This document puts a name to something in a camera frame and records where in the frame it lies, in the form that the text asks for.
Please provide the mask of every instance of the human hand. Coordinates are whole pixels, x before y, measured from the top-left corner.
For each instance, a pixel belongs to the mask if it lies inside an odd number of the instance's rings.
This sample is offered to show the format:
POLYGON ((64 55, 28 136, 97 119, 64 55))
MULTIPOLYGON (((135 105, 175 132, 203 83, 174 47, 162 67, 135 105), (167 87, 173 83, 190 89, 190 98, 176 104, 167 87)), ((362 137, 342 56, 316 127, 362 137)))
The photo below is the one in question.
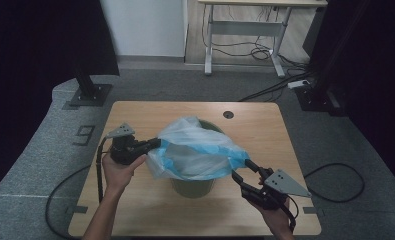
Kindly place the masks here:
MULTIPOLYGON (((288 240, 294 239, 293 233, 289 227, 289 219, 287 214, 282 211, 282 209, 277 210, 266 210, 259 205, 248 201, 250 205, 255 207, 259 212, 262 214, 263 220, 265 221, 266 225, 268 225, 269 229, 271 230, 272 234, 278 240, 288 240)), ((290 207, 290 198, 287 198, 284 205, 289 208, 290 207)))
POLYGON ((122 165, 113 161, 110 154, 106 154, 102 160, 107 186, 106 194, 109 192, 117 196, 122 195, 134 176, 134 170, 144 163, 146 157, 146 155, 141 155, 131 165, 122 165))

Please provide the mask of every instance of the cable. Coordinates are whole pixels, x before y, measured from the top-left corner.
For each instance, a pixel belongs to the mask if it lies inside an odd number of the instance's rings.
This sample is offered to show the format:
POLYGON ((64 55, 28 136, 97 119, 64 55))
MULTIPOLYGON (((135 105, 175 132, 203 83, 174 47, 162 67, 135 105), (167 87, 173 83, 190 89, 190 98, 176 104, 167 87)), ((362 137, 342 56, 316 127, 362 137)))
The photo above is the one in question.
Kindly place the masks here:
POLYGON ((279 82, 277 84, 274 84, 274 85, 272 85, 272 86, 270 86, 270 87, 268 87, 268 88, 266 88, 264 90, 261 90, 259 92, 254 93, 254 94, 251 94, 251 95, 249 95, 247 97, 244 97, 244 98, 238 100, 238 102, 244 102, 244 101, 247 101, 247 100, 250 100, 250 99, 262 96, 262 95, 265 95, 267 93, 271 93, 271 92, 275 92, 275 91, 281 90, 282 88, 285 88, 289 82, 292 82, 292 80, 297 80, 299 78, 305 78, 307 76, 310 76, 310 74, 311 74, 311 72, 305 72, 305 73, 302 73, 302 74, 297 74, 297 75, 288 77, 288 78, 282 80, 281 82, 279 82))
POLYGON ((288 196, 288 197, 291 199, 291 201, 293 201, 294 206, 296 206, 297 211, 296 211, 296 216, 294 216, 294 218, 297 218, 299 216, 299 213, 300 213, 299 212, 299 206, 297 205, 296 201, 292 197, 290 197, 290 196, 288 196))
POLYGON ((271 98, 265 100, 264 102, 275 102, 276 100, 278 100, 282 96, 282 93, 284 92, 284 88, 285 86, 281 88, 281 92, 275 98, 274 98, 274 92, 272 92, 271 98))
POLYGON ((101 175, 101 156, 103 155, 103 147, 104 143, 106 142, 107 138, 104 137, 101 140, 100 145, 98 146, 97 149, 97 159, 95 161, 95 165, 97 168, 97 189, 98 189, 98 202, 101 203, 103 200, 103 180, 102 180, 102 175, 101 175))
POLYGON ((256 60, 261 60, 261 61, 262 60, 267 60, 267 59, 269 59, 271 57, 271 54, 269 52, 270 48, 257 43, 259 41, 259 39, 260 39, 260 36, 257 37, 257 40, 254 43, 255 48, 253 48, 250 51, 250 54, 256 60), (257 53, 263 53, 265 55, 265 57, 264 58, 259 58, 259 57, 256 56, 257 53))
POLYGON ((228 5, 228 14, 232 18, 232 20, 235 20, 234 17, 231 14, 231 5, 228 5))
POLYGON ((331 166, 344 166, 344 167, 347 167, 347 168, 351 169, 352 171, 354 171, 357 174, 357 176, 360 178, 361 182, 362 182, 362 187, 359 189, 359 192, 357 192, 352 197, 349 197, 347 199, 341 199, 341 200, 330 199, 330 198, 324 197, 321 194, 315 192, 313 189, 308 187, 309 192, 311 192, 313 195, 316 195, 316 196, 318 196, 318 197, 320 197, 320 198, 322 198, 322 199, 324 199, 326 201, 334 202, 334 203, 346 203, 346 202, 350 202, 350 201, 356 199, 357 197, 359 197, 362 194, 362 192, 365 190, 365 180, 363 179, 362 175, 358 171, 356 171, 356 169, 354 169, 353 167, 351 167, 351 166, 349 166, 347 164, 344 164, 344 163, 330 163, 330 164, 326 164, 326 165, 318 167, 315 170, 313 170, 313 171, 309 172, 308 174, 304 175, 304 178, 306 179, 310 175, 318 172, 319 170, 324 169, 326 167, 331 167, 331 166))
POLYGON ((50 228, 50 230, 51 230, 54 234, 56 234, 57 236, 59 236, 59 237, 62 237, 62 238, 65 238, 65 239, 80 239, 80 238, 75 238, 75 237, 72 237, 72 236, 64 235, 64 234, 58 232, 58 231, 53 227, 53 225, 51 225, 50 216, 49 216, 51 200, 53 199, 53 196, 54 196, 54 194, 57 192, 57 190, 58 190, 67 180, 69 180, 70 178, 72 178, 72 177, 75 176, 76 174, 78 174, 78 173, 80 173, 80 172, 82 172, 82 171, 84 171, 85 169, 88 169, 88 168, 90 168, 90 167, 91 167, 91 165, 88 165, 88 166, 83 167, 83 168, 79 169, 78 171, 72 173, 71 175, 69 175, 69 176, 68 176, 67 178, 65 178, 61 183, 59 183, 59 184, 56 186, 56 188, 54 188, 53 191, 52 191, 52 192, 50 193, 50 195, 48 196, 47 204, 46 204, 46 206, 45 206, 45 222, 47 223, 47 226, 50 228))
MULTIPOLYGON (((205 17, 206 17, 206 8, 207 8, 207 5, 204 6, 203 18, 202 18, 203 21, 202 21, 202 24, 201 24, 201 37, 202 37, 203 44, 204 44, 205 47, 207 47, 206 41, 205 41, 205 39, 204 39, 204 23, 205 23, 205 17)), ((257 43, 257 41, 258 41, 258 40, 256 40, 256 42, 241 42, 241 43, 231 43, 231 44, 218 44, 218 43, 212 42, 212 45, 219 46, 219 47, 230 47, 230 46, 237 46, 237 45, 254 44, 254 45, 256 45, 256 46, 261 46, 261 47, 263 47, 263 48, 269 49, 268 47, 263 46, 263 45, 257 43)), ((247 56, 253 56, 253 57, 254 57, 254 53, 252 53, 252 52, 247 53, 247 54, 231 54, 231 53, 227 53, 227 52, 225 52, 225 51, 223 51, 223 50, 220 50, 220 49, 217 49, 217 48, 212 48, 212 51, 218 51, 218 52, 221 52, 221 53, 223 53, 223 54, 225 54, 225 55, 228 55, 228 56, 231 56, 231 57, 247 57, 247 56)))
POLYGON ((262 19, 263 14, 265 13, 265 7, 261 7, 262 10, 260 11, 259 15, 257 15, 256 21, 260 22, 260 20, 262 19))

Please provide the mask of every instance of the bucket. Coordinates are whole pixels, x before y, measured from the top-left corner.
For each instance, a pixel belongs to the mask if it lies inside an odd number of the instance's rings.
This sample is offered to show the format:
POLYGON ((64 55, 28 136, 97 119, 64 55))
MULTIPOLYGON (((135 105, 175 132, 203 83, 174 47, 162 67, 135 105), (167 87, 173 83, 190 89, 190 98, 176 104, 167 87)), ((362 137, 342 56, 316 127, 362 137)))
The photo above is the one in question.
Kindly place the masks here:
MULTIPOLYGON (((223 133, 222 130, 211 122, 199 119, 201 127, 208 130, 223 133)), ((215 179, 184 181, 171 179, 173 189, 186 198, 200 198, 206 196, 212 190, 215 179)))

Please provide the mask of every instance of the white desk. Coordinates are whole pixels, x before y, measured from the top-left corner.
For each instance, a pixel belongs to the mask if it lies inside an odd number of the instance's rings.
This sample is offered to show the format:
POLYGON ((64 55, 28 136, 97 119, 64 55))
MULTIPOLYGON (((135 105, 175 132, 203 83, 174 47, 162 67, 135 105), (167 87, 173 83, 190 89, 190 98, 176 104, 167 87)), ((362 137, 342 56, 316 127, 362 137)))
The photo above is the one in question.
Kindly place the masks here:
POLYGON ((325 0, 199 0, 199 3, 210 5, 208 23, 208 46, 206 47, 206 59, 204 72, 212 74, 212 35, 248 35, 248 36, 272 36, 277 37, 275 46, 270 50, 271 59, 278 77, 285 77, 284 70, 278 58, 278 52, 284 38, 285 30, 293 7, 326 7, 325 0), (241 6, 277 6, 287 7, 282 22, 238 22, 238 21, 214 21, 213 8, 215 5, 241 5, 241 6))

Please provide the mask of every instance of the gray floor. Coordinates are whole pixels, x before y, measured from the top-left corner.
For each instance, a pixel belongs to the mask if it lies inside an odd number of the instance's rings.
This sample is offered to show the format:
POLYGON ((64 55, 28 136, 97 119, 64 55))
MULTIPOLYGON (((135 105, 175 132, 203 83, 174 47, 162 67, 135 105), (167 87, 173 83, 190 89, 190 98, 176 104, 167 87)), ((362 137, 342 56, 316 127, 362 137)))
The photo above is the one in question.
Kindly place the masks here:
MULTIPOLYGON (((266 67, 219 66, 210 77, 204 75, 201 65, 175 61, 125 61, 120 67, 120 77, 92 77, 95 83, 114 86, 103 107, 64 110, 77 83, 69 80, 54 89, 46 118, 0 183, 0 239, 62 239, 45 222, 48 197, 63 179, 91 164, 113 102, 233 102, 279 81, 274 70, 266 67), (86 142, 87 137, 77 135, 81 126, 95 126, 85 146, 73 144, 86 142)), ((301 111, 289 89, 284 89, 277 104, 304 174, 327 163, 341 162, 353 166, 366 183, 362 195, 349 203, 331 203, 314 196, 322 233, 297 239, 395 239, 395 178, 352 122, 328 113, 301 111)), ((49 219, 62 234, 67 233, 86 172, 67 181, 51 202, 49 219)), ((349 197, 361 186, 353 172, 340 167, 309 177, 307 184, 335 199, 349 197)))

